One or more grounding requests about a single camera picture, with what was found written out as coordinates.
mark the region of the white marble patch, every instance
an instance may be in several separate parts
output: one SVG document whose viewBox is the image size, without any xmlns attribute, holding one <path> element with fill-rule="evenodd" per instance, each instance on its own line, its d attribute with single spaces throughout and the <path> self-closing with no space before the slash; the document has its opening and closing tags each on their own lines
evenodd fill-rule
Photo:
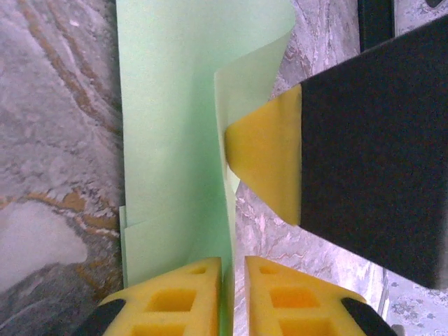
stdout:
<svg viewBox="0 0 448 336">
<path fill-rule="evenodd" d="M 0 212 L 0 293 L 53 263 L 82 263 L 88 250 L 63 216 L 38 202 Z"/>
</svg>

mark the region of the light green paper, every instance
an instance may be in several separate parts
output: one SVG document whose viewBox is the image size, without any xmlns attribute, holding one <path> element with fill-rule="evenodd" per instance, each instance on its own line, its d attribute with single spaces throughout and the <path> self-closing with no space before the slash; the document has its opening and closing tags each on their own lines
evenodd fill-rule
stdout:
<svg viewBox="0 0 448 336">
<path fill-rule="evenodd" d="M 223 132 L 269 99 L 293 9 L 288 0 L 118 0 L 117 14 L 125 283 L 220 256 L 232 297 L 238 180 Z"/>
</svg>

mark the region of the black block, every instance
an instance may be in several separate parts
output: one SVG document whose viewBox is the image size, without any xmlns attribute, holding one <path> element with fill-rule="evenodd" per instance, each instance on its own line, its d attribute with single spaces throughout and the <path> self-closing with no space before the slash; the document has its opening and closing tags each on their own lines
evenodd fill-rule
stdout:
<svg viewBox="0 0 448 336">
<path fill-rule="evenodd" d="M 373 48 L 395 36 L 393 0 L 358 0 L 360 51 Z"/>
<path fill-rule="evenodd" d="M 301 226 L 448 287 L 448 16 L 302 83 Z"/>
</svg>

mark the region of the yellow foam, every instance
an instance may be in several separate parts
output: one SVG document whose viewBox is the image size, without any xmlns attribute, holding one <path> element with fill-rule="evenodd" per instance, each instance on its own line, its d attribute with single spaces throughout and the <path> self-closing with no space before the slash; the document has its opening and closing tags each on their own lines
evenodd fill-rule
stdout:
<svg viewBox="0 0 448 336">
<path fill-rule="evenodd" d="M 365 336 L 341 303 L 350 290 L 260 257 L 246 257 L 250 336 Z"/>
<path fill-rule="evenodd" d="M 231 170 L 291 225 L 300 222 L 301 112 L 299 84 L 225 131 Z"/>
<path fill-rule="evenodd" d="M 104 336 L 218 336 L 221 259 L 207 258 L 108 296 L 125 306 Z"/>
</svg>

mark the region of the square hole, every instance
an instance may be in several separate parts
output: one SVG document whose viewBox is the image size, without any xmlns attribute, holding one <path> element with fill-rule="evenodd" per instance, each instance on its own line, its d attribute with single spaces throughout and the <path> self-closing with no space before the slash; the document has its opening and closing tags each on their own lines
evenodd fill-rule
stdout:
<svg viewBox="0 0 448 336">
<path fill-rule="evenodd" d="M 195 268 L 193 271 L 190 272 L 190 274 L 203 274 L 207 271 L 207 268 L 205 266 L 201 266 L 198 268 Z"/>
<path fill-rule="evenodd" d="M 319 307 L 314 294 L 304 288 L 279 287 L 271 290 L 274 308 L 312 308 Z"/>
<path fill-rule="evenodd" d="M 146 310 L 148 312 L 189 312 L 195 297 L 196 290 L 164 289 L 152 296 Z"/>
<path fill-rule="evenodd" d="M 276 269 L 272 269 L 268 266 L 260 266 L 260 273 L 261 274 L 276 274 L 278 271 Z"/>
<path fill-rule="evenodd" d="M 132 336 L 183 336 L 184 325 L 136 325 L 132 329 Z"/>
<path fill-rule="evenodd" d="M 283 336 L 337 336 L 326 319 L 280 320 Z"/>
</svg>

